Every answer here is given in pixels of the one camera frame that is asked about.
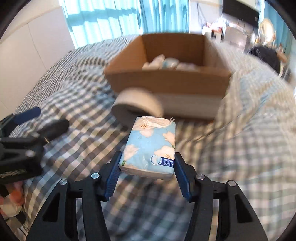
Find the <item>oval vanity mirror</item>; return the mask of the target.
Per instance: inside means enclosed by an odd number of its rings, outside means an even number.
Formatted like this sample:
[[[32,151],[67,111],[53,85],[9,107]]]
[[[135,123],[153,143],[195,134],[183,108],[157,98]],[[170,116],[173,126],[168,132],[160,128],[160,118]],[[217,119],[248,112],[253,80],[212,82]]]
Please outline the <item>oval vanity mirror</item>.
[[[263,45],[272,45],[276,39],[276,32],[270,19],[264,18],[259,24],[257,42]]]

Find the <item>white cat plush toy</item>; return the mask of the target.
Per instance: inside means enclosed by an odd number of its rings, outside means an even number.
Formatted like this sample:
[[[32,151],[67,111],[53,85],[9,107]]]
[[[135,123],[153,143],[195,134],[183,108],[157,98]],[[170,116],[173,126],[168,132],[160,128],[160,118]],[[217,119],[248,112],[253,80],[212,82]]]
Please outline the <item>white cat plush toy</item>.
[[[165,55],[160,54],[159,56],[156,56],[153,61],[150,63],[144,63],[142,66],[142,70],[158,70],[163,68],[163,63],[165,60]]]

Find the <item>pale blue earbuds case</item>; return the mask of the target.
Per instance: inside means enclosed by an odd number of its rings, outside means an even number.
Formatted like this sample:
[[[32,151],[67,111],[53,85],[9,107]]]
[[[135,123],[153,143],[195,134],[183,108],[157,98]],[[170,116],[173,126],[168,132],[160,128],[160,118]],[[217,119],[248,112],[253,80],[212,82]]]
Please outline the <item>pale blue earbuds case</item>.
[[[180,61],[175,58],[165,58],[163,61],[162,69],[176,69]]]

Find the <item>blue floral tissue pack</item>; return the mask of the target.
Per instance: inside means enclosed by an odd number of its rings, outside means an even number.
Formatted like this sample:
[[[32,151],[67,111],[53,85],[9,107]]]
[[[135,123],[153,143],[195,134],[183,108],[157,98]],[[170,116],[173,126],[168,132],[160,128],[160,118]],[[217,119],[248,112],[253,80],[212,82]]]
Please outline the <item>blue floral tissue pack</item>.
[[[173,119],[138,117],[118,166],[126,174],[168,180],[174,174],[175,145]]]

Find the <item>white tape roll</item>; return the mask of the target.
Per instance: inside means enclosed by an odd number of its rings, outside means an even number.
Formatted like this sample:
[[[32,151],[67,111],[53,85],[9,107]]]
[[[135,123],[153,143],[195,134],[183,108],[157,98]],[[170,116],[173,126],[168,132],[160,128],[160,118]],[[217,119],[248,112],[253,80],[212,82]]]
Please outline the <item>white tape roll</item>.
[[[111,112],[128,128],[133,126],[139,116],[164,116],[164,109],[159,100],[148,90],[137,87],[122,90],[112,105]]]

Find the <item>brown cardboard box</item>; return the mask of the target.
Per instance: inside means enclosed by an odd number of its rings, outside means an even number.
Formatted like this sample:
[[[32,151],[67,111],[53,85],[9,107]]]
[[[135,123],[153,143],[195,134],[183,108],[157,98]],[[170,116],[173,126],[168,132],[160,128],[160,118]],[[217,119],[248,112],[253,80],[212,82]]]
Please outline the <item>brown cardboard box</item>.
[[[200,71],[142,70],[156,56],[193,63]],[[164,116],[212,120],[229,86],[232,71],[206,36],[184,33],[145,34],[132,40],[104,70],[112,90],[131,87],[151,92]]]

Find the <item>silver mini fridge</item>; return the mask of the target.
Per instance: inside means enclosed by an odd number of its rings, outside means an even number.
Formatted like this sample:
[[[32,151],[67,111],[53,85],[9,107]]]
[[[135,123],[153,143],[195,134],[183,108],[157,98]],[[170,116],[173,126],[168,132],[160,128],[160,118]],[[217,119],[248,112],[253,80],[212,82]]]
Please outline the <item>silver mini fridge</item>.
[[[247,34],[237,28],[226,26],[223,30],[223,41],[240,48],[245,47],[247,42]]]

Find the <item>blue window curtain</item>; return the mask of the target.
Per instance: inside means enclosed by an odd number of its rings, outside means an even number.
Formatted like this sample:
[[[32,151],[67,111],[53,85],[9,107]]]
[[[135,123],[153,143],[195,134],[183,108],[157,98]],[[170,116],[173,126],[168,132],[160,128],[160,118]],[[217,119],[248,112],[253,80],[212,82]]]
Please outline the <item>blue window curtain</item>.
[[[76,48],[127,35],[189,32],[189,1],[60,1]]]

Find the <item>blue side curtain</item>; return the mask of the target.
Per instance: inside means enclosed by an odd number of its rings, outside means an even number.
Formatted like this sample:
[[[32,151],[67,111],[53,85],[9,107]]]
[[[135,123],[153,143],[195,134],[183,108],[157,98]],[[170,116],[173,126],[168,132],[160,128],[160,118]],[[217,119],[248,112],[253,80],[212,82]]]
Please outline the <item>blue side curtain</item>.
[[[282,17],[267,1],[264,2],[264,17],[268,18],[273,24],[276,45],[279,47],[282,44],[285,53],[289,53],[292,46],[292,33]]]

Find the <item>white crumpled plastic bag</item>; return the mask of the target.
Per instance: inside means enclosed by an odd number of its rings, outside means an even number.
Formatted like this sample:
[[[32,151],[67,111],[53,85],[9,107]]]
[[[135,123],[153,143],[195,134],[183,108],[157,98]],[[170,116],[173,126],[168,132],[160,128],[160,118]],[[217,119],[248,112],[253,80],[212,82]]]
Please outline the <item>white crumpled plastic bag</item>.
[[[180,62],[175,70],[178,71],[200,71],[200,67],[193,63]]]

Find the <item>black backpack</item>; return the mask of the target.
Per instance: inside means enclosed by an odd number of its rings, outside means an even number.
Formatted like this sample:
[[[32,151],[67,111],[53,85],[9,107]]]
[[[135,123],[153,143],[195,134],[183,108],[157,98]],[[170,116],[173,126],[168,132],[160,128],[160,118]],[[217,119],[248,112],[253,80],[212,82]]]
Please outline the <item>black backpack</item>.
[[[267,63],[277,74],[280,74],[280,59],[274,49],[266,46],[253,46],[250,49],[249,54],[252,54]]]

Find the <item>black wall television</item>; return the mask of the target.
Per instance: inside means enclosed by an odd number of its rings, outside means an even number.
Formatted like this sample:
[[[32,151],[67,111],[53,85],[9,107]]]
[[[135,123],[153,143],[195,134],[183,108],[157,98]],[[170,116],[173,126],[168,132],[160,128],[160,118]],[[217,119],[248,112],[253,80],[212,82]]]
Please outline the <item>black wall television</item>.
[[[254,28],[258,27],[259,12],[235,0],[223,0],[222,13],[243,21]]]

